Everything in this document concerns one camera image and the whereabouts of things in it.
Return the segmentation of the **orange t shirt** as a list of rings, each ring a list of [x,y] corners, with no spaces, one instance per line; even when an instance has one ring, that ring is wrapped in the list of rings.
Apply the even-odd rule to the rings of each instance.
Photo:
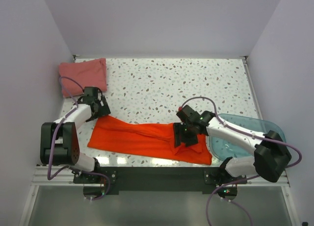
[[[97,120],[87,146],[89,148],[170,159],[194,164],[212,164],[212,154],[205,135],[198,135],[199,143],[191,147],[175,147],[173,123],[128,124],[112,116]]]

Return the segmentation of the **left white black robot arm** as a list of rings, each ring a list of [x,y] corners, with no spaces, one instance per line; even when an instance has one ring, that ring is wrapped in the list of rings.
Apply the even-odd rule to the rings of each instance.
[[[40,160],[48,166],[47,179],[53,179],[66,168],[83,171],[91,183],[101,179],[102,171],[96,168],[97,160],[80,152],[77,130],[84,123],[109,114],[108,103],[100,88],[85,87],[83,95],[74,101],[64,116],[42,124]]]

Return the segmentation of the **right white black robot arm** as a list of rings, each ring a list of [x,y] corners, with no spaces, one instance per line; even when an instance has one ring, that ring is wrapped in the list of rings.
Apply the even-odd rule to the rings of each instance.
[[[217,114],[199,114],[189,105],[176,113],[180,123],[173,126],[175,147],[192,147],[199,143],[198,135],[226,140],[249,153],[247,157],[228,157],[219,166],[215,177],[230,183],[242,175],[259,175],[269,182],[277,182],[291,160],[291,154],[280,135],[274,131],[255,132],[235,126]]]

